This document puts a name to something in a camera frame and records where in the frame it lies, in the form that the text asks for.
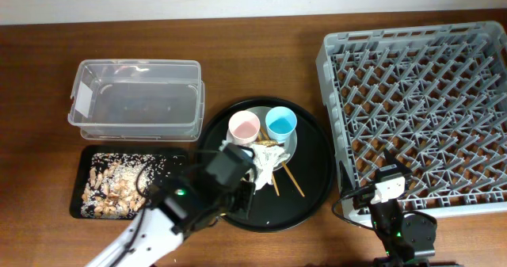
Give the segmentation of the white napkin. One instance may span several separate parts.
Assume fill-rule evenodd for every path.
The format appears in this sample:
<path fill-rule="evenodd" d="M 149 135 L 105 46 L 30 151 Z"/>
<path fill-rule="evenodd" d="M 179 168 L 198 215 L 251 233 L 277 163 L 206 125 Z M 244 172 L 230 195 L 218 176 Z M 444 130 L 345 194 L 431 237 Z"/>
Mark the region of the white napkin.
<path fill-rule="evenodd" d="M 243 149 L 249 156 L 253 156 L 253 164 L 256 167 L 257 176 L 254 176 L 254 171 L 250 169 L 241 180 L 253 182 L 255 190 L 260 190 L 265 185 L 273 185 L 273 171 L 279 164 L 288 160 L 291 155 L 278 145 L 268 147 L 260 143 L 248 143 L 246 147 L 253 151 L 251 153 Z"/>

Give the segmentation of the gold foil wrapper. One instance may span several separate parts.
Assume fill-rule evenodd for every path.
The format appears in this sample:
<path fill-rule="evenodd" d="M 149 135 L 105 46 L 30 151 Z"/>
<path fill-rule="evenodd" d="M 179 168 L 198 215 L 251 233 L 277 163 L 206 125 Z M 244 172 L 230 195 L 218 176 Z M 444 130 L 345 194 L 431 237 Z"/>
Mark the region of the gold foil wrapper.
<path fill-rule="evenodd" d="M 279 145 L 279 143 L 276 140 L 261 140 L 261 141 L 255 142 L 255 144 L 262 145 L 265 147 L 273 147 L 273 146 Z"/>

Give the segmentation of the food scraps and rice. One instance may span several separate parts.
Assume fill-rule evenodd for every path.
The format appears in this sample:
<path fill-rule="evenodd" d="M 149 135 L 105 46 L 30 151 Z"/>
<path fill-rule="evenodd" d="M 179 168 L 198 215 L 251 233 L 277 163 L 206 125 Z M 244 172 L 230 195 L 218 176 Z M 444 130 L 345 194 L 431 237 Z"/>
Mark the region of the food scraps and rice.
<path fill-rule="evenodd" d="M 145 204 L 142 195 L 161 174 L 160 154 L 96 153 L 86 169 L 80 215 L 91 219 L 130 219 Z"/>

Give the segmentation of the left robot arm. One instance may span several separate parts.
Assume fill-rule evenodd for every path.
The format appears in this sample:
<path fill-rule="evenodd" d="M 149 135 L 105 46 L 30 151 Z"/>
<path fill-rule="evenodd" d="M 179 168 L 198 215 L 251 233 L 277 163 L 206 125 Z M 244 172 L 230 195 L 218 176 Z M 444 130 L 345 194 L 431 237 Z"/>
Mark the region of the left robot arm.
<path fill-rule="evenodd" d="M 198 173 L 177 177 L 150 195 L 148 205 L 89 266 L 152 266 L 193 233 L 223 214 L 247 216 L 257 173 L 233 176 Z"/>

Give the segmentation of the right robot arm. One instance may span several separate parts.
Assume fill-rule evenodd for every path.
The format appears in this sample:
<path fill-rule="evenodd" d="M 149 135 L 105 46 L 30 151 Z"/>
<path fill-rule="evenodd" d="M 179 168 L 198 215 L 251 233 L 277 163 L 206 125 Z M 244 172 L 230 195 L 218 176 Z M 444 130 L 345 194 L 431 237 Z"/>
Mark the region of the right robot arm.
<path fill-rule="evenodd" d="M 423 212 L 404 212 L 398 199 L 409 187 L 410 168 L 385 150 L 387 164 L 375 172 L 373 197 L 367 201 L 372 227 L 382 242 L 385 257 L 374 266 L 428 266 L 435 255 L 437 221 Z"/>

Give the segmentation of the grey dishwasher rack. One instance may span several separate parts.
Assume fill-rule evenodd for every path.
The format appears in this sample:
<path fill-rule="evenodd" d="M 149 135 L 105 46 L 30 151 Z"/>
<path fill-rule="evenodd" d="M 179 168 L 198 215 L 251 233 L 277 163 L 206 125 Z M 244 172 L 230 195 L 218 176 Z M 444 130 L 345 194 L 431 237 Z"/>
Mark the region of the grey dishwasher rack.
<path fill-rule="evenodd" d="M 506 209 L 506 32 L 496 21 L 336 32 L 316 59 L 342 193 L 390 151 L 400 200 L 435 217 Z"/>

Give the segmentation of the round black tray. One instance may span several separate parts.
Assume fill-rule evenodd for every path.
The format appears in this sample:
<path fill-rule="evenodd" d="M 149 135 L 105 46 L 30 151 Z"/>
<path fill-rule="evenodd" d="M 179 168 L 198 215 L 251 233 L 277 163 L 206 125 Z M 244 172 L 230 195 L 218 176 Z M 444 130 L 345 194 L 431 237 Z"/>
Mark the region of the round black tray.
<path fill-rule="evenodd" d="M 317 120 L 302 107 L 276 97 L 254 97 L 233 104 L 215 115 L 201 133 L 198 147 L 216 150 L 225 140 L 226 121 L 237 111 L 254 106 L 291 109 L 297 117 L 297 148 L 287 166 L 299 183 L 302 197 L 283 168 L 275 172 L 280 196 L 264 187 L 253 196 L 249 219 L 224 216 L 228 223 L 248 231 L 276 232 L 295 227 L 310 218 L 324 203 L 336 178 L 334 149 Z"/>

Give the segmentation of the pink cup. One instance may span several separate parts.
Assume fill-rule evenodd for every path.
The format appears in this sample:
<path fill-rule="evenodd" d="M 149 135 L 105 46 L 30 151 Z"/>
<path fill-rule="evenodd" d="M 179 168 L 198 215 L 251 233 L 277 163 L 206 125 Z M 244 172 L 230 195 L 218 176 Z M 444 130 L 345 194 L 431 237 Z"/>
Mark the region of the pink cup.
<path fill-rule="evenodd" d="M 256 114 L 242 110 L 234 113 L 228 122 L 228 132 L 231 142 L 244 145 L 252 143 L 258 137 L 261 122 Z"/>

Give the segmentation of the grey round plate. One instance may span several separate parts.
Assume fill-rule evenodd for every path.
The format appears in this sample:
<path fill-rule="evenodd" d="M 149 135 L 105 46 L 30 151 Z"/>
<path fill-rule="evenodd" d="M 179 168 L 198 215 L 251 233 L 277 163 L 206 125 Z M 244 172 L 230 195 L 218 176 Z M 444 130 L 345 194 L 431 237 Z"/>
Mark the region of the grey round plate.
<path fill-rule="evenodd" d="M 246 109 L 247 111 L 251 111 L 252 113 L 257 115 L 257 117 L 259 118 L 259 120 L 261 122 L 261 127 L 264 129 L 264 132 L 266 132 L 266 135 L 267 135 L 268 129 L 265 124 L 265 116 L 269 112 L 270 109 L 271 109 L 271 107 L 268 107 L 268 106 L 254 106 L 254 107 L 250 107 L 250 108 Z M 227 130 L 225 140 L 227 142 L 234 143 L 234 138 L 228 130 Z M 294 155 L 296 148 L 297 148 L 296 130 L 285 140 L 285 142 L 283 143 L 283 145 L 281 147 L 284 148 L 284 152 L 286 154 L 289 154 L 289 158 L 285 161 L 285 163 L 288 164 L 288 162 L 291 160 L 291 158 Z M 273 168 L 273 170 L 276 171 L 281 168 L 283 168 L 283 166 L 280 163 L 279 165 L 275 166 Z"/>

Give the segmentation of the blue cup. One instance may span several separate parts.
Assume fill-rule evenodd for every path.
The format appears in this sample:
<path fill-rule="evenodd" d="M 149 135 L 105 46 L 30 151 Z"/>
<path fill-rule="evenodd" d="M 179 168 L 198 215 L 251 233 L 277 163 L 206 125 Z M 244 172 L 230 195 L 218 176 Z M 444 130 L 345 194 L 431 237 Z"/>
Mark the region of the blue cup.
<path fill-rule="evenodd" d="M 265 125 L 270 139 L 284 143 L 295 131 L 297 117 L 291 109 L 277 106 L 267 112 Z"/>

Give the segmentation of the black rectangular tray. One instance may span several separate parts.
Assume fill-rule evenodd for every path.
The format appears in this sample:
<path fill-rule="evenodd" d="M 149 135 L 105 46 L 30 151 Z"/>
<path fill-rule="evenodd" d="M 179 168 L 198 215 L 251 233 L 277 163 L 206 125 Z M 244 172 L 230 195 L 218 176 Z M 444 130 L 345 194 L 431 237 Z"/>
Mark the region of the black rectangular tray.
<path fill-rule="evenodd" d="M 120 153 L 120 154 L 160 154 L 166 157 L 166 162 L 161 174 L 155 177 L 151 185 L 161 186 L 167 183 L 171 176 L 179 174 L 187 162 L 187 152 L 175 147 L 120 147 L 110 145 L 92 145 L 86 147 L 81 154 L 78 165 L 78 172 L 74 182 L 74 189 L 71 196 L 69 213 L 76 219 L 84 218 L 80 215 L 80 197 L 82 195 L 86 180 L 86 169 L 90 167 L 91 157 L 96 153 Z"/>

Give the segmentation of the clear plastic bin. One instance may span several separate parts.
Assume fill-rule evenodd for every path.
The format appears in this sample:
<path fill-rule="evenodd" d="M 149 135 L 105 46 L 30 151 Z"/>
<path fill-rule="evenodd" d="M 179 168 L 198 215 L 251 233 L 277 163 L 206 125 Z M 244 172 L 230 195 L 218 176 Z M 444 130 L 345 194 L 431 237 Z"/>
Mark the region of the clear plastic bin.
<path fill-rule="evenodd" d="M 86 59 L 71 99 L 67 120 L 90 140 L 194 142 L 204 120 L 195 60 Z"/>

